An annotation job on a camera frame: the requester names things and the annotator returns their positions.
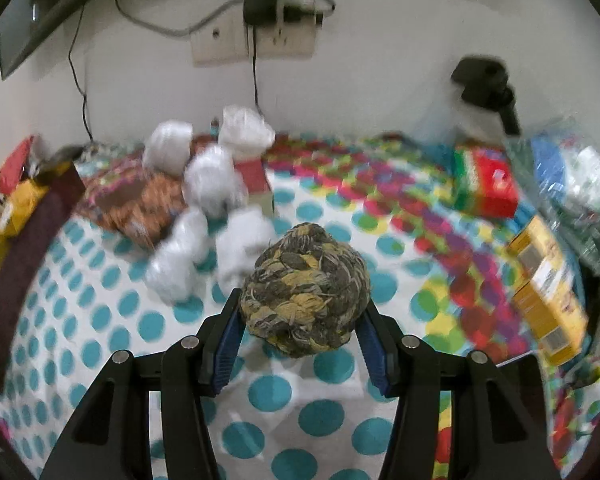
bed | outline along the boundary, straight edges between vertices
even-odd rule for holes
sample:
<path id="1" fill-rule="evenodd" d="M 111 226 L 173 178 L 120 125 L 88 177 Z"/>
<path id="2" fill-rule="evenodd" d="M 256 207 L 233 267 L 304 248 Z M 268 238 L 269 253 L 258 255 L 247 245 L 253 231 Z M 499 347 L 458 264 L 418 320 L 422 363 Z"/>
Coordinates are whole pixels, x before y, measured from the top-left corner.
<path id="1" fill-rule="evenodd" d="M 127 151 L 78 166 L 84 176 Z M 279 235 L 316 222 L 364 257 L 372 299 L 436 350 L 483 349 L 496 362 L 535 350 L 510 306 L 522 270 L 506 251 L 514 232 L 445 204 L 448 175 L 400 140 L 344 144 L 310 134 L 282 137 L 267 154 Z M 222 222 L 210 222 L 210 233 Z M 28 291 L 0 396 L 0 421 L 23 462 L 39 475 L 58 435 L 109 355 L 163 351 L 196 333 L 226 298 L 215 254 L 198 266 L 196 295 L 164 304 L 143 277 L 149 254 L 73 216 L 48 248 Z M 580 459 L 600 418 L 600 362 L 543 363 L 548 446 L 563 476 Z M 224 479 L 376 478 L 397 401 L 369 380 L 355 335 L 336 351 L 292 360 L 245 334 L 229 385 L 204 399 Z M 446 478 L 449 394 L 440 399 L 435 478 Z M 150 399 L 154 478 L 166 478 L 160 399 Z"/>

clear plastic bag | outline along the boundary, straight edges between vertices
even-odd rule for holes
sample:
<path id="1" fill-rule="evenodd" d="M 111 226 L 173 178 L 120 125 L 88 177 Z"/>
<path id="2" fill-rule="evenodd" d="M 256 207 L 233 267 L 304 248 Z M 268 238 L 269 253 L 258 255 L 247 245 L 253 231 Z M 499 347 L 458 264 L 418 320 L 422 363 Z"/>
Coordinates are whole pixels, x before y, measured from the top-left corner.
<path id="1" fill-rule="evenodd" d="M 195 156 L 184 173 L 184 201 L 211 218 L 222 218 L 247 203 L 247 188 L 234 169 L 231 154 L 218 144 Z"/>
<path id="2" fill-rule="evenodd" d="M 600 275 L 600 152 L 573 118 L 509 137 L 514 174 L 531 202 L 581 261 Z"/>
<path id="3" fill-rule="evenodd" d="M 229 215 L 226 228 L 216 237 L 218 285 L 229 296 L 241 287 L 256 265 L 258 257 L 277 238 L 270 219 L 259 206 L 238 209 Z"/>
<path id="4" fill-rule="evenodd" d="M 198 281 L 194 264 L 204 261 L 209 246 L 205 214 L 195 206 L 187 209 L 178 216 L 171 235 L 156 249 L 144 282 L 165 303 L 185 301 Z"/>
<path id="5" fill-rule="evenodd" d="M 144 147 L 142 166 L 171 176 L 182 176 L 190 155 L 193 126 L 181 121 L 158 124 Z"/>
<path id="6" fill-rule="evenodd" d="M 227 106 L 222 111 L 222 127 L 218 144 L 235 160 L 259 158 L 276 139 L 274 129 L 250 108 Z"/>

wall outlet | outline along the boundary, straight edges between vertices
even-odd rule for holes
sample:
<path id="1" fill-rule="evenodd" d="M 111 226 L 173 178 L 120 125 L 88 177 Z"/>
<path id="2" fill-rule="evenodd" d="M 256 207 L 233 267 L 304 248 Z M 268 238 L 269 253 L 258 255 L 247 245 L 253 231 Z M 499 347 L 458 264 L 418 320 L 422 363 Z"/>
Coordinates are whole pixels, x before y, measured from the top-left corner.
<path id="1" fill-rule="evenodd" d="M 190 35 L 193 63 L 209 66 L 249 57 L 247 29 L 242 20 L 242 6 L 234 6 L 216 20 Z"/>
<path id="2" fill-rule="evenodd" d="M 256 30 L 258 57 L 311 57 L 315 51 L 315 19 L 299 23 L 278 23 Z M 249 55 L 253 55 L 253 36 L 249 33 Z"/>

white plastic bundle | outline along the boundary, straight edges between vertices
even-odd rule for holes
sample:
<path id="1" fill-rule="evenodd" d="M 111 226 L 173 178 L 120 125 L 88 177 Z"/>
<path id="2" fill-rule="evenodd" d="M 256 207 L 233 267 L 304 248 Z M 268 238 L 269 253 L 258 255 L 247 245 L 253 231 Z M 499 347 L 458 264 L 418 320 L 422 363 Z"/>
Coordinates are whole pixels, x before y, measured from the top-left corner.
<path id="1" fill-rule="evenodd" d="M 248 192 L 231 154 L 212 144 L 187 166 L 182 195 L 187 205 L 199 206 L 211 218 L 222 218 L 244 206 Z"/>
<path id="2" fill-rule="evenodd" d="M 234 105 L 222 111 L 218 144 L 227 148 L 235 160 L 259 158 L 275 139 L 274 129 L 250 108 Z"/>
<path id="3" fill-rule="evenodd" d="M 144 147 L 142 167 L 171 176 L 182 176 L 189 161 L 193 126 L 181 121 L 158 124 Z"/>
<path id="4" fill-rule="evenodd" d="M 249 206 L 229 214 L 226 228 L 216 237 L 218 285 L 225 296 L 253 272 L 256 260 L 276 240 L 276 231 L 262 209 Z"/>
<path id="5" fill-rule="evenodd" d="M 204 213 L 197 207 L 187 209 L 176 220 L 171 236 L 156 249 L 144 282 L 165 303 L 187 300 L 198 280 L 194 264 L 206 258 L 209 245 Z"/>

woven rope ball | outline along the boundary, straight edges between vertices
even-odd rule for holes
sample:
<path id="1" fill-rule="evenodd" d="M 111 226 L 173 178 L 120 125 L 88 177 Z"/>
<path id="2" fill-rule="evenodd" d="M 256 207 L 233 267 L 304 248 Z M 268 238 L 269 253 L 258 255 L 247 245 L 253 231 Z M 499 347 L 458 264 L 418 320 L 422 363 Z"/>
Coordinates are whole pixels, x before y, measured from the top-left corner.
<path id="1" fill-rule="evenodd" d="M 301 357 L 349 341 L 370 289 L 362 257 L 319 225 L 305 223 L 258 258 L 240 310 L 251 334 Z"/>

